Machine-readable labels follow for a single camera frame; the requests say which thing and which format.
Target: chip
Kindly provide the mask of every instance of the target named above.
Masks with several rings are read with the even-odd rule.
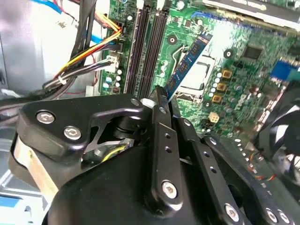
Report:
[[[193,47],[192,47],[192,50],[191,50],[191,54],[196,55],[199,50],[200,50],[200,45],[194,44]]]
[[[223,72],[222,72],[222,77],[226,78],[226,79],[229,79],[232,74],[233,74],[232,71],[224,69]]]
[[[262,53],[262,49],[261,48],[255,48],[255,47],[250,47],[250,46],[246,46],[244,53],[243,53],[243,57],[244,58],[248,58],[248,59],[252,59],[252,60],[258,60],[259,56]]]
[[[190,20],[187,20],[185,26],[186,26],[186,27],[190,27],[190,26],[191,26],[191,23],[192,23],[192,22],[191,22]]]
[[[290,47],[288,54],[291,54],[292,56],[299,56],[300,55],[300,45],[294,44]]]
[[[226,84],[219,83],[219,84],[217,85],[217,90],[225,91],[225,90],[226,90]]]
[[[183,61],[179,67],[179,71],[183,74],[183,72],[187,69],[188,64],[187,62]]]
[[[222,97],[221,96],[219,96],[219,95],[214,95],[213,97],[212,97],[212,102],[214,102],[214,103],[219,103],[220,101],[221,101],[221,99],[222,99]]]

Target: screw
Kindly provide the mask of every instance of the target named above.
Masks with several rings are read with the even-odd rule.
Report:
[[[136,99],[132,98],[130,101],[131,101],[131,103],[134,104],[135,106],[139,106],[139,102],[138,102]]]
[[[39,112],[37,114],[37,120],[44,124],[50,124],[55,121],[55,117],[49,112]]]
[[[211,143],[213,143],[214,145],[216,145],[216,144],[217,144],[216,140],[215,140],[215,139],[213,139],[212,137],[210,137],[210,142],[211,142]]]
[[[165,181],[163,184],[162,184],[162,189],[163,189],[163,192],[169,197],[169,198],[176,198],[177,196],[177,190],[176,190],[176,187],[168,182],[168,181]]]
[[[267,209],[267,214],[274,223],[277,223],[277,218],[271,210]]]
[[[69,126],[64,130],[64,135],[71,140],[78,140],[81,137],[81,132],[78,128]]]
[[[184,119],[183,122],[187,125],[187,126],[190,126],[191,124],[189,123],[188,120]]]
[[[160,107],[159,110],[160,110],[163,114],[166,114],[166,113],[167,113],[166,109],[163,108],[163,107]]]
[[[283,213],[283,211],[281,211],[281,210],[278,210],[278,211],[279,211],[279,215],[283,219],[283,221],[285,221],[287,224],[289,224],[290,223],[289,218]]]
[[[227,215],[234,221],[238,222],[239,221],[239,215],[238,212],[232,207],[230,204],[225,204],[225,211]]]

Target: expansion slot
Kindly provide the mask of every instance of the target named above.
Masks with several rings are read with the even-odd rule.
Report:
[[[143,9],[138,9],[135,19],[135,31],[130,49],[130,58],[128,62],[128,71],[126,74],[125,93],[134,94],[140,59],[143,52],[143,44],[145,34],[149,22],[149,6],[144,6]]]
[[[160,11],[160,13],[155,16],[153,22],[145,63],[142,70],[140,89],[137,94],[138,98],[146,98],[151,89],[151,83],[154,77],[154,70],[158,59],[158,53],[162,43],[167,18],[169,15],[168,7],[169,5],[165,5],[164,10]]]

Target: integrated circuit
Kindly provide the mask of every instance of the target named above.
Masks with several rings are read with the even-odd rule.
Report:
[[[299,56],[300,55],[300,45],[293,44],[287,53],[291,54],[292,56]]]
[[[200,49],[200,45],[198,45],[197,43],[193,44],[192,49],[191,49],[192,55],[196,55],[198,53],[199,49]]]
[[[180,63],[179,71],[183,74],[186,71],[187,67],[188,67],[188,63],[184,61]]]
[[[243,57],[247,58],[247,59],[251,59],[251,60],[258,60],[262,51],[263,50],[261,48],[252,47],[252,46],[247,45],[244,50]]]

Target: black wire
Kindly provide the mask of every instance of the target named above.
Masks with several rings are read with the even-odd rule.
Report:
[[[91,12],[90,12],[90,16],[89,16],[89,23],[88,23],[87,34],[86,34],[86,42],[85,42],[85,45],[84,45],[85,49],[88,49],[90,47],[90,40],[91,40],[91,37],[92,37],[95,11],[96,11],[96,4],[92,7]]]
[[[81,67],[81,68],[78,68],[76,70],[72,70],[68,73],[63,74],[61,76],[61,79],[65,81],[65,80],[69,79],[70,77],[87,74],[87,73],[92,72],[96,69],[100,69],[100,68],[109,66],[111,64],[112,64],[112,62],[109,61],[109,62],[104,62],[104,63],[98,62],[98,63],[94,63],[94,64],[91,64],[91,65],[87,65],[87,66],[84,66],[84,67]],[[43,88],[44,89],[50,89],[50,88],[53,89],[57,85],[60,85],[60,84],[61,84],[60,80],[58,78],[55,78],[51,81],[48,81],[48,82],[44,83]]]
[[[75,39],[75,44],[71,53],[70,58],[73,58],[77,55],[78,52],[81,52],[85,50],[85,43],[90,43],[89,35],[85,36],[83,35],[85,33],[86,27],[87,27],[87,20],[89,18],[89,15],[94,8],[96,4],[96,0],[81,0],[80,1],[80,12],[79,12],[79,23],[78,23],[78,29],[77,29],[77,35]],[[89,30],[87,30],[87,34],[89,34],[92,29],[92,26],[89,26]],[[85,63],[85,58],[81,60],[79,63],[76,63],[72,66],[70,66],[68,70],[74,70],[75,68],[78,68],[80,66],[83,66]],[[25,98],[13,98],[9,99],[9,101],[0,101],[0,112],[10,110],[10,109],[19,109],[23,107],[28,102],[34,102],[38,100],[52,100],[55,98],[58,98],[63,93],[65,93],[75,82],[76,77],[70,78],[65,85],[60,85],[59,87],[53,89],[50,92],[44,92],[44,90],[39,90],[39,94],[32,95]],[[12,116],[10,118],[7,118],[5,120],[0,121],[0,126],[6,126],[8,124],[14,123],[17,121],[18,115]]]

